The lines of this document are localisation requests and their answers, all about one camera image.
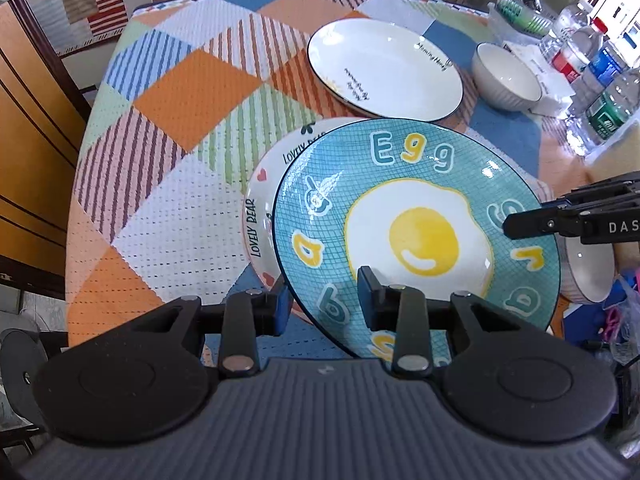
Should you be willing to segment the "white ribbed bowl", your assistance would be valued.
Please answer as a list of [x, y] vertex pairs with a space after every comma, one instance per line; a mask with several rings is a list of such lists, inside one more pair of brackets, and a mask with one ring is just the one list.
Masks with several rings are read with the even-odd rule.
[[614, 284], [611, 244], [584, 245], [579, 237], [557, 236], [561, 263], [561, 295], [573, 304], [600, 304]]
[[496, 110], [524, 112], [542, 98], [534, 73], [512, 52], [495, 44], [476, 46], [472, 76], [480, 96]]

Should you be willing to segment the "green label water bottle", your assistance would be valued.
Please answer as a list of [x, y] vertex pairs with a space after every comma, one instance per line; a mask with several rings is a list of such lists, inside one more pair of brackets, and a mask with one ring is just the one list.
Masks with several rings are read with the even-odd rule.
[[578, 96], [568, 109], [567, 142], [578, 156], [603, 144], [639, 109], [639, 69], [614, 77], [597, 96]]

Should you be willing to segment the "red cap water bottle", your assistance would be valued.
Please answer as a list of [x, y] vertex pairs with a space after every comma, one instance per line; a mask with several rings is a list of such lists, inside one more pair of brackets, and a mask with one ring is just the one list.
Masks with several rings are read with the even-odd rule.
[[587, 0], [569, 4], [542, 38], [539, 49], [544, 59], [571, 84], [585, 70], [604, 43], [608, 26], [593, 18]]

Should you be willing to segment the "teal egg plate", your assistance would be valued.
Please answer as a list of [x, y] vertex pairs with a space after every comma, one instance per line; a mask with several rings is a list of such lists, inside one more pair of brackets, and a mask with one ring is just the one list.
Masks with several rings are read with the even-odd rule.
[[467, 290], [538, 328], [560, 293], [552, 236], [511, 240], [510, 214], [539, 200], [504, 157], [415, 119], [366, 119], [331, 130], [294, 159], [274, 198], [274, 252], [294, 298], [357, 358], [392, 356], [357, 294], [368, 266], [385, 284], [446, 300]]

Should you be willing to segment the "colourful checked tablecloth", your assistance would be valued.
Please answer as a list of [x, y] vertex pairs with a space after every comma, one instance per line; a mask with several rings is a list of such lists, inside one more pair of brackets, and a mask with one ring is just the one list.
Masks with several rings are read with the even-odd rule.
[[253, 288], [246, 184], [282, 136], [347, 108], [312, 73], [309, 37], [341, 18], [414, 30], [458, 66], [445, 126], [478, 133], [555, 194], [587, 180], [562, 122], [479, 97], [480, 12], [442, 0], [177, 0], [134, 12], [82, 141], [66, 247], [67, 333], [82, 342], [183, 295], [218, 304]]

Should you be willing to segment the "clear container green items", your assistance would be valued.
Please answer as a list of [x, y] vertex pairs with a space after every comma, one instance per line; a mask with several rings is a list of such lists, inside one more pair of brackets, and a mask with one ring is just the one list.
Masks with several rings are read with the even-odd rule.
[[542, 0], [496, 0], [488, 4], [488, 27], [499, 42], [538, 44], [556, 14]]

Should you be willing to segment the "wooden chair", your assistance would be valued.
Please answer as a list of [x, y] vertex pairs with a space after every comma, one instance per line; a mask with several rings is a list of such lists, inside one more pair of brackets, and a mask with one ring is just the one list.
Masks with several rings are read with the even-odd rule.
[[90, 106], [25, 0], [1, 6], [1, 281], [61, 299]]

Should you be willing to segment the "blue label water bottle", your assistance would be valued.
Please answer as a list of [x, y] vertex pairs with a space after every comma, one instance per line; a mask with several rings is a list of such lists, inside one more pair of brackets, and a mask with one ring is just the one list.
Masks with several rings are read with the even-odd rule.
[[580, 116], [615, 77], [628, 68], [623, 53], [612, 39], [605, 40], [602, 48], [587, 65], [582, 74], [570, 85], [574, 90], [572, 104], [567, 110], [570, 118]]

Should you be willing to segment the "white lovely bear plate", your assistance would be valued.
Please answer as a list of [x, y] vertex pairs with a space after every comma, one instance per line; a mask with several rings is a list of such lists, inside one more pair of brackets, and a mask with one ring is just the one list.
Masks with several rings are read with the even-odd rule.
[[271, 209], [285, 171], [308, 145], [333, 129], [359, 121], [360, 117], [326, 118], [287, 133], [268, 148], [250, 176], [242, 212], [244, 244], [250, 265], [268, 289], [280, 275], [271, 234]]

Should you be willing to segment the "white oval plate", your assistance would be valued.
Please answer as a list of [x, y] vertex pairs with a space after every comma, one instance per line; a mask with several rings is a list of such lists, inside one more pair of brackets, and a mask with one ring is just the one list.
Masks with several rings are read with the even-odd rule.
[[454, 61], [393, 23], [346, 18], [326, 24], [310, 37], [307, 58], [337, 99], [370, 117], [437, 122], [462, 102]]

